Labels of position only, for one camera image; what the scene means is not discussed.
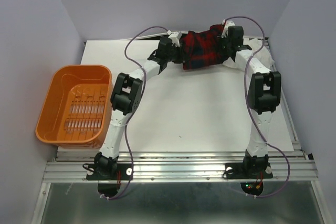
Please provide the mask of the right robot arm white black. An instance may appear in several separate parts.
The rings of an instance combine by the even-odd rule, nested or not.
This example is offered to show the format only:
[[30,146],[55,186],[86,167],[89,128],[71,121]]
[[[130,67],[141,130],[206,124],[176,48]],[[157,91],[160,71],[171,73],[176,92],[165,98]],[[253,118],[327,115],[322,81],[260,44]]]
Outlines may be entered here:
[[252,48],[244,44],[243,36],[241,26],[233,22],[224,23],[222,47],[235,66],[244,72],[244,94],[251,117],[251,132],[243,161],[226,163],[223,178],[272,178],[266,136],[280,104],[281,74],[271,71],[255,58]]

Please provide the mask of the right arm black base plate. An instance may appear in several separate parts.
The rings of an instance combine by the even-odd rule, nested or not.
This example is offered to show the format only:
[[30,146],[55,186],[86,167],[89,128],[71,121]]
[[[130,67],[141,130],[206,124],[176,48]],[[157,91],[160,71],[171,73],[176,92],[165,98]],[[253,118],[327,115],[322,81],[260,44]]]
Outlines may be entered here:
[[248,179],[272,179],[273,173],[267,173],[266,168],[253,166],[250,168],[245,168],[243,163],[225,163],[225,169],[222,174],[224,179],[232,180],[248,180]]

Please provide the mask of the red plaid skirt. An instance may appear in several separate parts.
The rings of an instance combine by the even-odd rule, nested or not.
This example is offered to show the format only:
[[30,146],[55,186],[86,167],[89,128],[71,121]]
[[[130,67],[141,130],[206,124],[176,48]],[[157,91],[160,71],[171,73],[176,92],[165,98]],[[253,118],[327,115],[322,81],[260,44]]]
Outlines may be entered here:
[[221,43],[222,25],[212,25],[209,30],[196,33],[189,31],[180,42],[185,55],[184,70],[195,70],[222,64],[229,56]]

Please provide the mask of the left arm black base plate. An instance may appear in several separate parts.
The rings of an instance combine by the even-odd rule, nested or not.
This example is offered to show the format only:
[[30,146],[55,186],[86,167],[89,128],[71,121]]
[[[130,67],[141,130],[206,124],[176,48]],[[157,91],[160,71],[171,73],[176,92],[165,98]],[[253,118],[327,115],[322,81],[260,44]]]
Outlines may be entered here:
[[132,165],[131,163],[117,164],[111,171],[100,170],[93,163],[84,163],[82,167],[86,170],[86,180],[129,180],[132,179]]

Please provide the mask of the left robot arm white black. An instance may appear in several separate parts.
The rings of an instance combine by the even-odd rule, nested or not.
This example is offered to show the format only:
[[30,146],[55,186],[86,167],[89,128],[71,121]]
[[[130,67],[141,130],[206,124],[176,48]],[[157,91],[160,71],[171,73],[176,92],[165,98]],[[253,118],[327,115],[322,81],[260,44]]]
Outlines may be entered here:
[[137,70],[118,74],[111,95],[112,114],[108,131],[94,157],[94,171],[104,178],[116,175],[122,136],[129,119],[140,105],[146,82],[159,75],[169,62],[183,62],[180,39],[174,34],[162,37],[157,49]]

